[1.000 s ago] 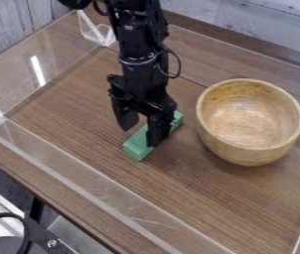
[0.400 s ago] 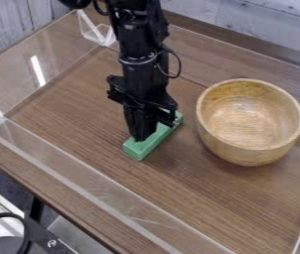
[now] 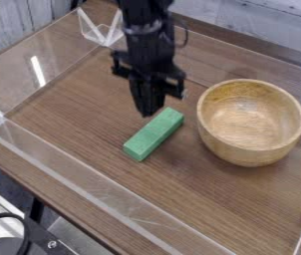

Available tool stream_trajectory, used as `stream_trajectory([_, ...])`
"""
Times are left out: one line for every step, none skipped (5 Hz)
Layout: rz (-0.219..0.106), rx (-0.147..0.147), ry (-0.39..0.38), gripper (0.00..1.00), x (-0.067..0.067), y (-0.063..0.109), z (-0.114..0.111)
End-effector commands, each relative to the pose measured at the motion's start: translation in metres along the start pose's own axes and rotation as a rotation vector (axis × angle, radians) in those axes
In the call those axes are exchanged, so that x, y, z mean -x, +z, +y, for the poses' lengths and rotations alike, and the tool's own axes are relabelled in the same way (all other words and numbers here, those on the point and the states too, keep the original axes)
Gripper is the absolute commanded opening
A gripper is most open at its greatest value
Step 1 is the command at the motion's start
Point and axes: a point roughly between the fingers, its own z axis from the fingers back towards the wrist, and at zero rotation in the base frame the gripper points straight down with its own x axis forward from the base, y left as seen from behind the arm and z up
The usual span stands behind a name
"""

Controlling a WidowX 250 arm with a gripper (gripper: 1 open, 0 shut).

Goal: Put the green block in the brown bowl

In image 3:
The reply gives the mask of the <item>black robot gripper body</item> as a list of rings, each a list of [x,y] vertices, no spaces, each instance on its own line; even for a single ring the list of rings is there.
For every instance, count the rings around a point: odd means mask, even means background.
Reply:
[[[159,26],[142,29],[138,26],[125,26],[122,32],[126,39],[126,49],[112,50],[112,73],[125,79],[133,75],[149,85],[161,85],[164,96],[177,99],[183,97],[184,72],[173,63],[173,53],[177,44],[173,40],[173,27]]]

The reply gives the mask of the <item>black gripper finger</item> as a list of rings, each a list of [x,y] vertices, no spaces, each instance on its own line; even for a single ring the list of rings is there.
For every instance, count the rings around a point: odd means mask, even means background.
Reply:
[[[141,116],[152,115],[151,84],[138,77],[129,75],[129,89],[134,105]]]
[[[151,107],[149,112],[153,114],[161,107],[164,102],[164,91],[161,85],[151,85]]]

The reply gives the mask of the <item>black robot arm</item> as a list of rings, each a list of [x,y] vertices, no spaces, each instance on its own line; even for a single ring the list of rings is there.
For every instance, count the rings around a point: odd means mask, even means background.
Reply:
[[[184,71],[173,63],[176,48],[173,19],[168,6],[173,0],[116,0],[122,14],[124,51],[112,50],[112,73],[129,81],[134,106],[151,117],[163,107],[164,96],[183,98]]]

